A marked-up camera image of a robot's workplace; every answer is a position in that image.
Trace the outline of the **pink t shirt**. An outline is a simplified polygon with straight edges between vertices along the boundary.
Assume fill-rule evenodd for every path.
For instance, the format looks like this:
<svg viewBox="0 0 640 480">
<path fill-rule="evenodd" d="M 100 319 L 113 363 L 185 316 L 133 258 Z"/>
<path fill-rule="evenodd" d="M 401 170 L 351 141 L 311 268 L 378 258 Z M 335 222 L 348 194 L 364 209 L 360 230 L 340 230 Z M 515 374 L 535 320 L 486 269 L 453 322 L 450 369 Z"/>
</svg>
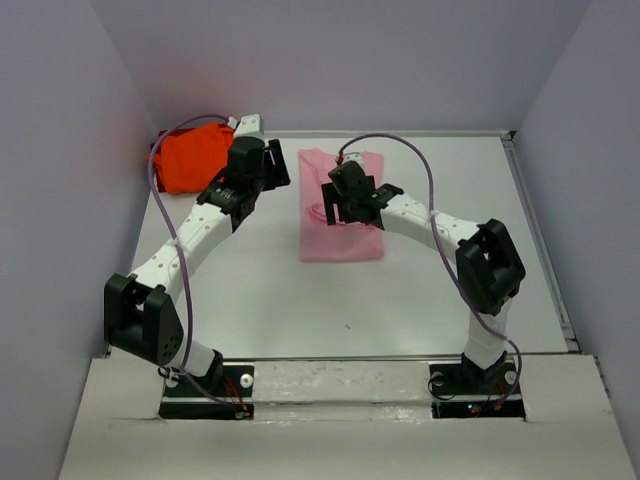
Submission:
<svg viewBox="0 0 640 480">
<path fill-rule="evenodd" d="M 360 223 L 326 221 L 321 185 L 336 167 L 335 156 L 318 148 L 301 149 L 299 168 L 299 260 L 307 263 L 352 263 L 379 260 L 385 248 L 382 232 Z"/>
</svg>

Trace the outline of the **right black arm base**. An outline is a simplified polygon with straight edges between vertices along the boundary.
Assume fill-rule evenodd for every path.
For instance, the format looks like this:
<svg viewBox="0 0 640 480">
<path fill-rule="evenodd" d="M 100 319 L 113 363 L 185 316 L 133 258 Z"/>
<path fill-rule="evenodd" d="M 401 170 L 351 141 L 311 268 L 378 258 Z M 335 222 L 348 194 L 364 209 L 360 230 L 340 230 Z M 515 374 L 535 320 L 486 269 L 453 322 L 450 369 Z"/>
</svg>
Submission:
<svg viewBox="0 0 640 480">
<path fill-rule="evenodd" d="M 473 385 L 462 375 L 459 363 L 429 366 L 427 390 L 432 397 L 431 413 L 436 420 L 449 419 L 526 419 L 521 389 L 504 400 L 516 376 L 513 362 L 503 365 L 497 378 L 488 384 Z"/>
</svg>

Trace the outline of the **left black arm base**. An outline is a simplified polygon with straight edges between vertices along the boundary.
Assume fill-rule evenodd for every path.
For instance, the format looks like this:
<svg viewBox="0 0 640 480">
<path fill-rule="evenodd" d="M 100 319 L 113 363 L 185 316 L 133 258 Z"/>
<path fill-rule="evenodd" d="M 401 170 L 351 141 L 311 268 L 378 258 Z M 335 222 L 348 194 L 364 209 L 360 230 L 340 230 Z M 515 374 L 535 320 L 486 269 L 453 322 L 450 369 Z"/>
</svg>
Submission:
<svg viewBox="0 0 640 480">
<path fill-rule="evenodd" d="M 158 368 L 163 379 L 159 416 L 165 420 L 244 421 L 254 418 L 252 399 L 255 365 L 230 362 L 218 383 L 204 393 L 204 382 L 198 385 L 175 369 Z"/>
</svg>

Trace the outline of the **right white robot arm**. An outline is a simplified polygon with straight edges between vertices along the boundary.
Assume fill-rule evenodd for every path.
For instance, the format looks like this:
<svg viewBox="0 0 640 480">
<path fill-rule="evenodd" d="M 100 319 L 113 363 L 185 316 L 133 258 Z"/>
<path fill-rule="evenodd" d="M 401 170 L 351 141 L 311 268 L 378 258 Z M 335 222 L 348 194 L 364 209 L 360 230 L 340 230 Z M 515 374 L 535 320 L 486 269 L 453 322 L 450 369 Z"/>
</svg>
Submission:
<svg viewBox="0 0 640 480">
<path fill-rule="evenodd" d="M 506 226 L 439 213 L 399 187 L 374 185 L 360 164 L 346 161 L 322 185 L 327 223 L 361 223 L 396 233 L 436 251 L 470 310 L 460 379 L 470 391 L 491 386 L 506 360 L 506 323 L 526 276 Z"/>
</svg>

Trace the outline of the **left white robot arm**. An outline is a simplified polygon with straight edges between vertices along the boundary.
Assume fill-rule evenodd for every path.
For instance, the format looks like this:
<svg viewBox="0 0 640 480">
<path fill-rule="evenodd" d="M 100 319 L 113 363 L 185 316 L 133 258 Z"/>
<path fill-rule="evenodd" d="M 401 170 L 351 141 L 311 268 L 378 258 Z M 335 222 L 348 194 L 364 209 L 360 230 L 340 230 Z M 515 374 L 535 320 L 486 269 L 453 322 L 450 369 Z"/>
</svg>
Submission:
<svg viewBox="0 0 640 480">
<path fill-rule="evenodd" d="M 174 302 L 189 276 L 254 211 L 259 195 L 290 182 L 279 140 L 234 139 L 226 166 L 197 196 L 175 237 L 129 275 L 106 282 L 106 342 L 157 367 L 182 370 L 198 394 L 215 392 L 223 356 L 195 340 L 193 321 L 180 320 Z"/>
</svg>

